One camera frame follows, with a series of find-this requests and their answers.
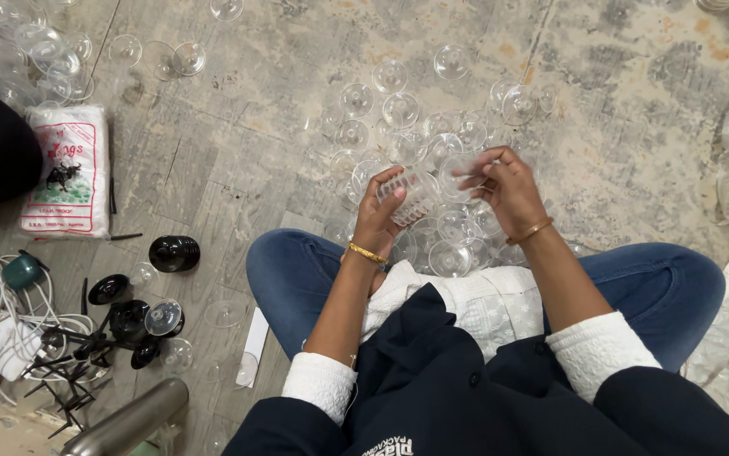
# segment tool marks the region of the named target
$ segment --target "gold bracelet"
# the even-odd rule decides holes
[[[533,225],[532,227],[528,228],[527,230],[523,231],[522,235],[520,236],[519,239],[514,239],[514,240],[512,240],[511,238],[506,239],[506,244],[508,244],[508,245],[519,244],[522,241],[524,241],[525,239],[530,238],[533,235],[533,233],[536,233],[537,231],[541,230],[542,228],[545,228],[545,226],[550,225],[551,223],[553,223],[553,217],[547,217],[543,221],[541,221],[541,222]]]
[[[383,256],[376,255],[375,253],[368,252],[364,250],[362,247],[359,247],[357,244],[348,243],[348,248],[351,249],[353,252],[361,253],[362,255],[370,258],[370,260],[377,261],[381,264],[387,264],[387,258]]]

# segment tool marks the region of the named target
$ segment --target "person's right hand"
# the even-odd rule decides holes
[[[548,213],[528,167],[508,146],[488,149],[478,156],[469,172],[473,177],[460,183],[460,188],[483,186],[471,192],[472,198],[487,201],[502,230],[511,239],[542,222]]]

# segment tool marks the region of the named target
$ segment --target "white lace sleeve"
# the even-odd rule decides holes
[[[573,390],[591,404],[613,373],[634,366],[661,367],[620,312],[581,321],[545,340]]]
[[[312,403],[341,426],[355,384],[356,372],[348,366],[317,353],[301,352],[291,361],[281,395]]]

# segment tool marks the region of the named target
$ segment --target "white cable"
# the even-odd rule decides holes
[[[57,315],[55,313],[55,308],[52,305],[52,298],[54,294],[53,286],[52,286],[52,277],[49,275],[48,272],[46,272],[45,269],[41,269],[44,272],[44,275],[46,277],[46,287],[48,293],[44,292],[44,288],[41,285],[38,285],[37,283],[30,286],[35,287],[35,289],[38,290],[38,294],[40,295],[43,302],[39,302],[38,305],[33,306],[32,298],[29,296],[26,289],[23,293],[23,299],[22,301],[21,297],[18,293],[16,293],[14,290],[9,288],[7,286],[7,283],[4,280],[4,277],[1,274],[2,269],[9,264],[12,258],[16,258],[18,255],[3,255],[0,256],[0,323],[1,321],[6,320],[7,318],[13,318],[14,321],[20,321],[27,325],[28,328],[31,328],[31,331],[26,334],[22,334],[22,331],[16,330],[14,331],[15,334],[15,341],[5,347],[0,354],[0,361],[4,357],[6,353],[9,353],[12,351],[12,354],[8,356],[8,359],[11,359],[12,357],[16,356],[20,360],[32,364],[34,361],[33,358],[27,358],[25,354],[29,353],[30,351],[27,349],[27,344],[25,342],[29,343],[29,340],[33,337],[36,337],[36,333],[43,332],[43,328],[51,328],[55,326],[59,326],[63,329],[68,329],[75,331],[77,333],[81,334],[91,334],[95,330],[95,322],[89,317],[85,315],[79,315],[79,314],[73,314],[73,313],[67,313],[67,314],[60,314]],[[46,308],[43,315],[38,315],[36,313],[37,310]],[[57,359],[62,358],[66,356],[66,351],[68,349],[68,341],[67,338],[64,336],[64,345],[61,347],[58,352],[57,356],[55,358],[50,357],[48,354],[43,352],[42,350],[42,356],[43,358],[49,358],[49,359]],[[68,363],[76,363],[74,360],[67,361],[63,364]],[[42,378],[41,380],[46,381],[61,381],[65,380],[63,377],[58,376],[57,374],[51,372],[47,368],[38,368],[35,369],[34,372],[36,374],[46,375],[45,378]],[[27,375],[25,378],[29,378],[31,380],[37,380],[32,375]],[[9,398],[5,392],[0,387],[0,394],[1,396],[7,401],[15,405],[15,401],[11,398]]]

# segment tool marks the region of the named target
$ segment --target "white paper card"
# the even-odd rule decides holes
[[[254,355],[255,359],[258,360],[258,370],[260,370],[261,356],[263,355],[263,344],[266,343],[266,335],[269,332],[269,322],[266,321],[266,317],[263,316],[261,309],[255,307],[255,313],[252,316],[252,325],[249,326],[249,336],[246,338],[246,347],[244,351]],[[248,388],[255,386],[255,380],[249,383]]]

